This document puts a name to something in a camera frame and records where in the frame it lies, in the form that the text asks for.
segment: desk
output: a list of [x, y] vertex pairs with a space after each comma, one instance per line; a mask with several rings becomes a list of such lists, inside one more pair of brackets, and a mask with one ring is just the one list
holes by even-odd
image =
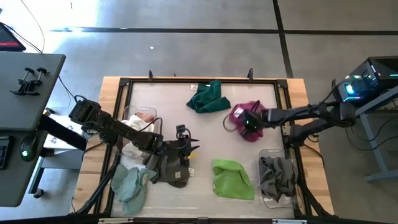
[[[116, 96], [118, 94], [119, 81], [121, 77], [104, 77], [103, 85], [101, 88], [101, 93], [99, 94], [99, 104], [102, 106], [102, 110], [110, 114], [114, 111]], [[148, 79], [148, 77], [134, 77], [135, 79]], [[194, 79], [205, 79], [209, 77], [178, 77], [178, 78], [194, 78]], [[241, 78], [229, 78], [231, 80], [241, 79]], [[308, 104], [307, 92], [305, 90], [304, 81], [302, 79], [287, 79], [290, 93], [290, 101], [292, 107], [305, 106]], [[127, 96], [127, 90], [121, 93], [121, 102], [124, 102]], [[121, 103], [118, 113], [118, 119], [123, 116], [124, 103]], [[301, 121], [296, 121], [296, 124], [305, 124], [309, 122], [310, 119], [305, 119]], [[87, 147], [91, 147], [99, 143], [97, 137], [93, 137], [89, 140]], [[309, 146], [315, 148], [319, 151], [318, 144], [312, 143], [310, 141], [306, 142]], [[104, 156], [105, 156], [106, 146], [97, 147], [85, 154], [83, 163], [81, 165], [81, 170], [76, 185], [76, 190], [74, 194], [73, 204], [76, 209], [79, 209], [90, 195], [94, 192], [95, 188], [100, 181], [101, 168], [103, 166]], [[310, 149], [302, 147], [300, 149], [302, 155], [303, 168], [305, 173], [305, 178], [307, 181], [308, 188], [312, 191], [318, 202], [321, 203], [323, 208], [329, 213], [333, 213], [333, 207], [330, 200], [330, 194], [328, 190], [328, 184], [326, 181], [325, 171], [322, 166], [322, 160]], [[101, 200], [100, 212], [103, 212], [106, 201], [108, 198], [109, 184], [104, 190], [104, 194]]]

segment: magenta cloth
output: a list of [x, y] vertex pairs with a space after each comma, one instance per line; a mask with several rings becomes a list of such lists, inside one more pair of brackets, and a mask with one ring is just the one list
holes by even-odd
[[[238, 110], [239, 108], [242, 108], [244, 110], [251, 110], [251, 108], [254, 106], [255, 101], [250, 101], [249, 103], [240, 103], [234, 106], [234, 108], [232, 109], [232, 112], [229, 114], [229, 120], [235, 124], [236, 129], [238, 130], [238, 133], [247, 141], [249, 142], [255, 142], [257, 141], [259, 138], [263, 137], [262, 134], [262, 130], [257, 131], [255, 133], [251, 133], [251, 134], [245, 134], [243, 135], [243, 132], [245, 130], [244, 124], [241, 120], [241, 118], [236, 117], [235, 111]], [[260, 113], [261, 110], [265, 110], [266, 108], [260, 103], [259, 106], [257, 107], [257, 110], [255, 111], [255, 113]]]

